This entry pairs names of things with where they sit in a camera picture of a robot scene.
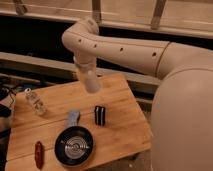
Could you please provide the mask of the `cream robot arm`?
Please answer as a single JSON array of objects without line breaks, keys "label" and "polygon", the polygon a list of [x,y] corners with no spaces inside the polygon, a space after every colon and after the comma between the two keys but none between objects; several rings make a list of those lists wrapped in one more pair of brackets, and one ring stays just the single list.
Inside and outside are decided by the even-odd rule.
[{"label": "cream robot arm", "polygon": [[104,37],[92,18],[69,27],[62,42],[89,93],[100,90],[97,58],[161,80],[152,104],[152,171],[213,171],[213,50]]}]

